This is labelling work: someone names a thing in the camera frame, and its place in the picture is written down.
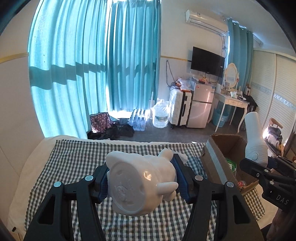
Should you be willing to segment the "white ceramic pig bank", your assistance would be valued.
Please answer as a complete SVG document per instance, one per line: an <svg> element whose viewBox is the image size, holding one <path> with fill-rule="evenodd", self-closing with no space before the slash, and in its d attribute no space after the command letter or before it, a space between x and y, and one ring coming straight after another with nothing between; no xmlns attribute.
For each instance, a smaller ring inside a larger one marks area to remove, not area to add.
<svg viewBox="0 0 296 241"><path fill-rule="evenodd" d="M114 212L142 216L162 201L177 195L177 171L171 160L175 152L163 149L157 156L112 151L106 156L108 195Z"/></svg>

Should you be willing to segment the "wooden chair with clothes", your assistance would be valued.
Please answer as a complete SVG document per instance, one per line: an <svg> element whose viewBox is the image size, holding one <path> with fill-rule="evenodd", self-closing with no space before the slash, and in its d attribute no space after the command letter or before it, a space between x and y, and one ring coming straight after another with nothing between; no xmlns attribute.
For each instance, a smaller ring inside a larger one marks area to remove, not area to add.
<svg viewBox="0 0 296 241"><path fill-rule="evenodd" d="M263 132L263 139L274 156L283 156L284 145L282 137L283 125L276 119L270 118L267 128Z"/></svg>

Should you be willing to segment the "cardboard box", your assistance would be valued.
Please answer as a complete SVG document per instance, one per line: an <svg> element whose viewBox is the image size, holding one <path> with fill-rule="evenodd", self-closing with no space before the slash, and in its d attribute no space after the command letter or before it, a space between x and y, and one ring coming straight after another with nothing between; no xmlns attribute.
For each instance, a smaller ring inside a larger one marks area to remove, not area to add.
<svg viewBox="0 0 296 241"><path fill-rule="evenodd" d="M258 180L240 169L239 163L245 157L246 142L233 134L213 134L203 147L201 162L207 179L212 183L233 182L240 193L252 191Z"/></svg>

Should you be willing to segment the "teal laundry basket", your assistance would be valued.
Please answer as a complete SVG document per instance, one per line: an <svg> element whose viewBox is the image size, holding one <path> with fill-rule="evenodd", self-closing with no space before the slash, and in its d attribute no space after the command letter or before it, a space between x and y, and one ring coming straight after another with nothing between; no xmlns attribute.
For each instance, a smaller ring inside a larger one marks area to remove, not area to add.
<svg viewBox="0 0 296 241"><path fill-rule="evenodd" d="M215 126L217 126L219 124L218 125L219 128L221 128L221 127L223 127L225 125L226 121L229 118L229 112L224 110L221 118L220 118L220 116L221 116L221 110L220 109L214 109L213 116L212 116L212 123Z"/></svg>

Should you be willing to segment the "white dressing table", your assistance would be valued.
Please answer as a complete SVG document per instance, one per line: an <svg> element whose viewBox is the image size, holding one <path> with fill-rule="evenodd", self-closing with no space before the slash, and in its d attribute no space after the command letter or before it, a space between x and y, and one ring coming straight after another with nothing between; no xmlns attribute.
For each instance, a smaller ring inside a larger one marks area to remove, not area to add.
<svg viewBox="0 0 296 241"><path fill-rule="evenodd" d="M236 98L233 98L233 97L227 96L225 94L221 94L221 93L215 93L214 98L217 99L220 102L223 102L220 118L222 117L222 114L224 112L224 109L225 109L226 105L230 105L230 106L235 107L232 118L231 118L231 121L230 121L230 124L232 123L232 120L234 118L236 108L243 108L244 109L243 116L242 116L242 118L241 118L241 120L239 122L239 125L237 127L237 133L239 133L240 132L240 127L241 127L241 125L242 125L242 123L244 121L244 118L245 118L246 114L247 114L247 107L248 107L249 102L246 102L246 101L243 101L243 100L240 100L240 99L236 99ZM218 125L215 128L215 133L217 132L217 130L219 128Z"/></svg>

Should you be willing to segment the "pink mini fridge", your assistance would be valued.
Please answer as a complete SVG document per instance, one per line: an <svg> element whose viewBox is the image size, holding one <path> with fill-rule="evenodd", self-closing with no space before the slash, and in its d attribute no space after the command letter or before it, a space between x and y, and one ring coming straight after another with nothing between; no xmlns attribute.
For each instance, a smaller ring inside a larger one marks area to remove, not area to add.
<svg viewBox="0 0 296 241"><path fill-rule="evenodd" d="M194 82L188 128L205 128L212 107L215 87L210 84Z"/></svg>

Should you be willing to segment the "oval vanity mirror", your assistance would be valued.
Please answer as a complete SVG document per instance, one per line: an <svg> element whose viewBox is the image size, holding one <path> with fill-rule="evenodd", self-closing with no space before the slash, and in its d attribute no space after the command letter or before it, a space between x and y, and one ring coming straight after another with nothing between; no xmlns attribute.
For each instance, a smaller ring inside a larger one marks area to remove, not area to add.
<svg viewBox="0 0 296 241"><path fill-rule="evenodd" d="M224 71L224 87L227 90L230 90L232 88L235 88L237 86L239 80L239 72L237 70L237 67L234 63L228 64L226 70Z"/></svg>

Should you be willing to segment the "white suitcase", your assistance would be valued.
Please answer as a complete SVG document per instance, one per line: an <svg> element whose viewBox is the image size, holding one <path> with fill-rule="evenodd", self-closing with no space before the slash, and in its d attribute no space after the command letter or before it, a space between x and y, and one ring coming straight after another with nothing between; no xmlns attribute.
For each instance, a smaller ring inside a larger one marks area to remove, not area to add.
<svg viewBox="0 0 296 241"><path fill-rule="evenodd" d="M169 123L171 127L185 126L188 121L192 93L171 89L169 96Z"/></svg>

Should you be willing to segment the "polka dot bag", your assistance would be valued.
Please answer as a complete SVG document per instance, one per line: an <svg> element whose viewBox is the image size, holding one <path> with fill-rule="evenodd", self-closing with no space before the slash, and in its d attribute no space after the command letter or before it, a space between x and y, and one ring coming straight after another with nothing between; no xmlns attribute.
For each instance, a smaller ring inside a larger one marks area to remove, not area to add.
<svg viewBox="0 0 296 241"><path fill-rule="evenodd" d="M90 116L90 122L93 133L103 133L106 129L111 128L113 122L109 113L97 113Z"/></svg>

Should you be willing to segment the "black bags on floor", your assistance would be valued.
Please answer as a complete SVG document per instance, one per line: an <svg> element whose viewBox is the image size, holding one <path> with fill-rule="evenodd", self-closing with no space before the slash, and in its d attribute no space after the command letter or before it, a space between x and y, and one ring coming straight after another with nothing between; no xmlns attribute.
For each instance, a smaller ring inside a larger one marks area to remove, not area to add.
<svg viewBox="0 0 296 241"><path fill-rule="evenodd" d="M87 134L89 140L118 140L120 137L133 137L134 129L129 124L126 125L115 125L111 128L106 128L102 133L94 133L93 131Z"/></svg>

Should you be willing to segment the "large water jug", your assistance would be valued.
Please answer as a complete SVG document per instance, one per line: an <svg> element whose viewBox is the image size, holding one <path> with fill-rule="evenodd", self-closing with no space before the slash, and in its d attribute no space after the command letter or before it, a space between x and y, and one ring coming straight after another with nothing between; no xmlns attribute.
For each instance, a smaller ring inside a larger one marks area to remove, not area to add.
<svg viewBox="0 0 296 241"><path fill-rule="evenodd" d="M152 124L156 128L165 128L169 122L169 102L158 99L152 107Z"/></svg>

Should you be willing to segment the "teal side curtain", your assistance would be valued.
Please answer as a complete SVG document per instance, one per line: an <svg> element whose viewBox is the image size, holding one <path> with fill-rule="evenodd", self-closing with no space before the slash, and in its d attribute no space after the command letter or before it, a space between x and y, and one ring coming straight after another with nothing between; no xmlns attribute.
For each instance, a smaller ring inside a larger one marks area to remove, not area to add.
<svg viewBox="0 0 296 241"><path fill-rule="evenodd" d="M242 91L250 82L254 52L253 32L242 27L237 21L227 20L228 26L228 64L234 63L239 73L237 87Z"/></svg>

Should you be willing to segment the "pack of water bottles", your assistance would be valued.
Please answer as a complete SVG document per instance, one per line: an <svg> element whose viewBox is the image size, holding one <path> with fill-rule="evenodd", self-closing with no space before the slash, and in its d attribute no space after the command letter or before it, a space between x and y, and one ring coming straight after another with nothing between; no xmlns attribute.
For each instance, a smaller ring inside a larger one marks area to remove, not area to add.
<svg viewBox="0 0 296 241"><path fill-rule="evenodd" d="M129 118L128 124L134 131L145 131L146 122L149 117L149 111L146 109L134 109Z"/></svg>

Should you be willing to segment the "white air conditioner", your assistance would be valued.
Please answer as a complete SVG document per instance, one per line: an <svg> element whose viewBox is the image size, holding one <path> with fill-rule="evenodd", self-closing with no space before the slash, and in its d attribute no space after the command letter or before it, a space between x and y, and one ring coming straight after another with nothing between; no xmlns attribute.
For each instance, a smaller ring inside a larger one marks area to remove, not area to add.
<svg viewBox="0 0 296 241"><path fill-rule="evenodd" d="M228 33L228 27L225 23L189 9L185 12L185 21L220 36L226 36Z"/></svg>

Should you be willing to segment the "teal window curtain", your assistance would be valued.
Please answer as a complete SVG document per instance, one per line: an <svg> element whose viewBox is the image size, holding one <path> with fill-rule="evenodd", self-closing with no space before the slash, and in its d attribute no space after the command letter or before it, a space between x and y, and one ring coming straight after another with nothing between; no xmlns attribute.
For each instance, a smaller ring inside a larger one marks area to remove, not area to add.
<svg viewBox="0 0 296 241"><path fill-rule="evenodd" d="M40 1L29 78L45 137L86 138L90 117L156 100L161 1Z"/></svg>

